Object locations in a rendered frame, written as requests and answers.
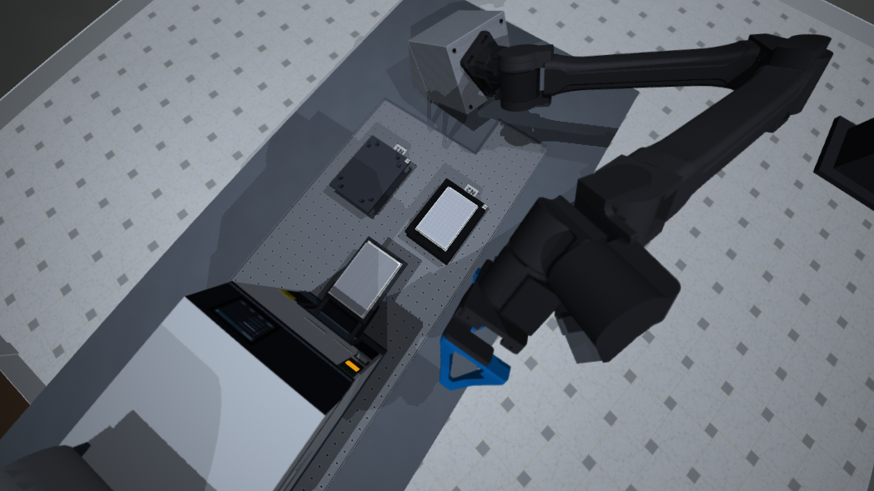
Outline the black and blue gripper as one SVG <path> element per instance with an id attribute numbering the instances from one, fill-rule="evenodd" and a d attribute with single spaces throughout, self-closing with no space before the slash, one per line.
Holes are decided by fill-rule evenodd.
<path id="1" fill-rule="evenodd" d="M 495 355 L 494 348 L 471 331 L 487 327 L 502 337 L 501 345 L 518 355 L 527 345 L 529 335 L 502 318 L 498 312 L 525 281 L 528 275 L 548 283 L 545 276 L 524 263 L 510 246 L 502 248 L 495 261 L 486 259 L 473 277 L 452 319 L 440 338 L 440 384 L 448 390 L 479 385 L 503 385 L 511 366 Z M 471 330 L 471 331 L 470 331 Z M 479 369 L 456 378 L 450 376 L 456 351 Z"/>

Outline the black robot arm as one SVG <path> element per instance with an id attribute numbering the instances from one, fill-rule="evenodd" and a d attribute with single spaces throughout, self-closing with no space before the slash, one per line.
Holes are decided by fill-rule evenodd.
<path id="1" fill-rule="evenodd" d="M 532 337 L 555 311 L 576 364 L 608 363 L 662 322 L 681 284 L 644 246 L 702 185 L 802 111 L 834 54 L 830 41 L 762 33 L 713 48 L 572 57 L 554 45 L 497 47 L 481 31 L 460 66 L 506 111 L 579 90 L 734 90 L 659 142 L 578 178 L 575 205 L 538 198 L 510 246 L 549 284 L 528 275 L 498 314 Z"/>

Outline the black rectangular frame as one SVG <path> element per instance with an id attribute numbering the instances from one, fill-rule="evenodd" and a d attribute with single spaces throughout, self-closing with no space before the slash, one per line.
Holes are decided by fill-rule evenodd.
<path id="1" fill-rule="evenodd" d="M 433 207 L 435 202 L 439 199 L 439 197 L 447 187 L 453 188 L 456 192 L 468 198 L 472 203 L 478 206 L 478 209 L 475 211 L 468 223 L 463 227 L 463 229 L 456 237 L 454 242 L 452 242 L 452 244 L 449 246 L 447 251 L 444 251 L 442 248 L 438 247 L 437 244 L 432 243 L 428 238 L 417 232 L 415 228 L 424 218 L 426 213 L 428 213 L 429 210 Z M 414 218 L 412 223 L 405 229 L 405 232 L 407 233 L 406 236 L 413 240 L 415 243 L 419 244 L 420 247 L 425 249 L 427 252 L 435 256 L 439 261 L 447 265 L 448 262 L 454 257 L 455 253 L 458 251 L 464 240 L 467 239 L 475 225 L 482 218 L 482 215 L 485 214 L 485 210 L 487 208 L 488 206 L 486 204 L 482 203 L 479 199 L 475 198 L 468 192 L 464 191 L 463 188 L 459 187 L 455 183 L 451 182 L 448 178 L 446 178 L 437 189 L 437 191 L 434 193 L 434 195 L 430 198 L 430 200 L 425 204 L 423 209 L 421 209 L 418 215 Z"/>

